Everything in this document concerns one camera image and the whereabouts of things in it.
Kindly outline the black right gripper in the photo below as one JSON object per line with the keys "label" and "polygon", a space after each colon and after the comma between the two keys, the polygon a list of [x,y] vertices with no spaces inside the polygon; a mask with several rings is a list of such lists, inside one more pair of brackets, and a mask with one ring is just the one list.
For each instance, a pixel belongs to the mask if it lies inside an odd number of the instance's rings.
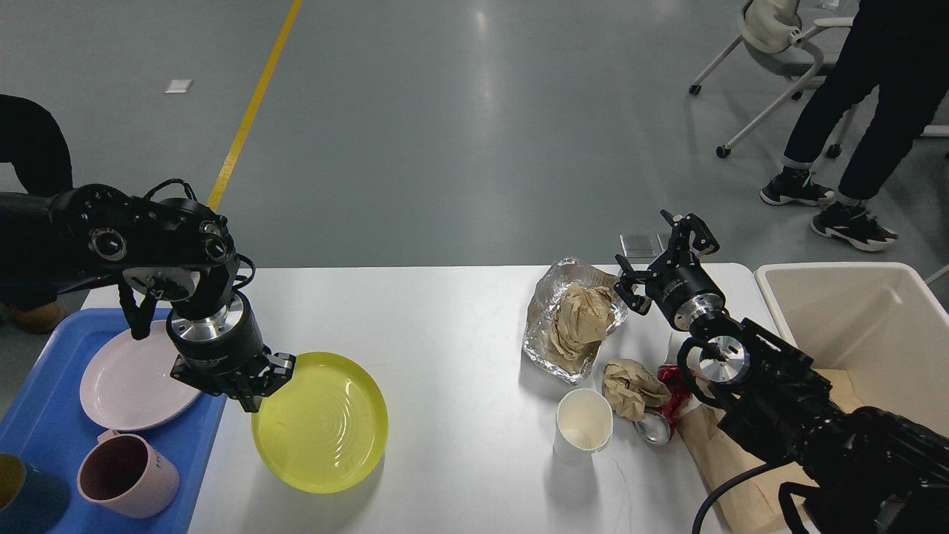
{"label": "black right gripper", "polygon": [[[652,303],[677,331],[692,330],[695,321],[709,315],[726,317],[726,297],[701,266],[701,258],[716,254],[721,244],[708,225],[695,214],[673,215],[660,210],[670,226],[667,247],[649,270],[636,270],[622,254],[615,254],[621,273],[614,292],[631,312],[647,315]],[[636,287],[647,288],[637,294]]]}

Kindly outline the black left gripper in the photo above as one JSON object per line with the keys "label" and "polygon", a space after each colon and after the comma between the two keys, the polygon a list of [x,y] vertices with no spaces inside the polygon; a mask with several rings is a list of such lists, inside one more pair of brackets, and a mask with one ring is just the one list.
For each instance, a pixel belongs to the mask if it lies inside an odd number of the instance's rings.
{"label": "black left gripper", "polygon": [[177,352],[171,378],[208,395],[226,395],[244,412],[258,413],[263,398],[294,376],[297,356],[268,353],[250,301],[240,291],[204,319],[186,319],[173,310],[165,327]]}

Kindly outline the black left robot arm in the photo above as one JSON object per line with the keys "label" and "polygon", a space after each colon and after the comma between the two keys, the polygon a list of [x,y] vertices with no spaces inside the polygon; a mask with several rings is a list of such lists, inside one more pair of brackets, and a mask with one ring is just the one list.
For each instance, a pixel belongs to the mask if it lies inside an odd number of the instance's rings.
{"label": "black left robot arm", "polygon": [[163,200],[107,185],[54,197],[3,193],[2,300],[115,286],[136,340],[168,302],[172,378],[257,412],[291,381],[296,358],[263,342],[243,293],[254,274],[239,272],[254,261],[237,251],[227,217],[183,188],[184,197]]}

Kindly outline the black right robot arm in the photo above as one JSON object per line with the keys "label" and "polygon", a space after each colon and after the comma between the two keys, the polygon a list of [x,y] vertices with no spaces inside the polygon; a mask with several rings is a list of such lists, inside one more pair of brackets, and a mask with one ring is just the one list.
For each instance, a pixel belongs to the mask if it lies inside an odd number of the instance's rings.
{"label": "black right robot arm", "polygon": [[813,484],[784,482],[778,501],[793,533],[806,527],[793,498],[823,533],[945,533],[947,439],[874,406],[846,413],[813,359],[748,318],[735,320],[701,258],[719,250],[704,220],[661,210],[671,228],[664,252],[644,270],[616,256],[616,294],[632,312],[657,304],[686,338],[675,365],[688,391],[724,412],[718,428],[761,461],[716,487],[692,521],[724,493],[757,475],[796,463]]}

